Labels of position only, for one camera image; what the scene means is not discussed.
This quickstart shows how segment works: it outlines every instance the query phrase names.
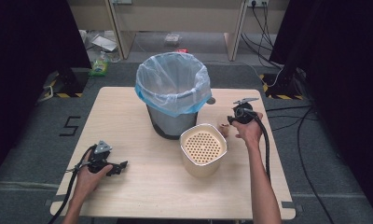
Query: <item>hand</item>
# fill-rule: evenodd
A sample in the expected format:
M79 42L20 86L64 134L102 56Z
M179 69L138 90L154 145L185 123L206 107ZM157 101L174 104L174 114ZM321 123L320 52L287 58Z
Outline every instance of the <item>hand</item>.
M87 161L90 156L90 152L87 153L84 161ZM79 200L83 202L85 198L90 195L94 190L96 190L97 185L100 180L113 168L113 165L106 165L97 174L91 173L88 166L83 166L77 175L76 188L74 189L74 200Z
M262 119L263 114L259 112L256 113L259 119ZM236 134L237 138L242 138L246 144L250 142L259 143L262 130L254 119L247 124L241 124L238 121L233 121L232 125L239 131L239 133Z

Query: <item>light blue plastic bag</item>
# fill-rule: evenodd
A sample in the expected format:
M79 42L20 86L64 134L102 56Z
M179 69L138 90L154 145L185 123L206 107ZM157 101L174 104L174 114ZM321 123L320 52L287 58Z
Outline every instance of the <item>light blue plastic bag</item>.
M206 66L187 53L155 55L140 64L135 91L147 105L177 117L198 112L212 97Z

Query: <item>person's right hand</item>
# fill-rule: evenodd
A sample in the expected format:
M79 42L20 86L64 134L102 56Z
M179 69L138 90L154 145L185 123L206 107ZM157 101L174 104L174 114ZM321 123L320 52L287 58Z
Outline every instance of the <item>person's right hand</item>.
M263 114L259 112L256 113L259 119L262 119ZM247 124L241 124L238 121L233 121L232 125L239 131L239 133L236 134L237 138L242 138L246 144L248 142L259 143L262 130L254 119Z

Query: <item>green object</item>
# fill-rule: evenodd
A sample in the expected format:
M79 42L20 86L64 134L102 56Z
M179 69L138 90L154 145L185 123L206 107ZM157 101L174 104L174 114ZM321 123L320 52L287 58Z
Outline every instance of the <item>green object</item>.
M96 60L92 69L89 72L91 77L104 77L107 74L108 62L104 60Z

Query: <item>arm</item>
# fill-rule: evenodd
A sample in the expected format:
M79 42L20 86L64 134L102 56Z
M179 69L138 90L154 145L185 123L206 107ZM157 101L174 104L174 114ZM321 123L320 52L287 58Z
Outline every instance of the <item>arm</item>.
M244 140L248 150L254 223L281 223L276 196L266 175L260 155L259 140L262 131L254 120L248 124L233 121L232 125L239 131L236 137Z
M63 219L63 224L74 224L78 222L79 212L85 199L90 195L99 184L100 180L112 169L112 165L105 166L97 174L91 173L87 166L83 166L77 175L76 188L74 189L73 198L68 204L67 213Z

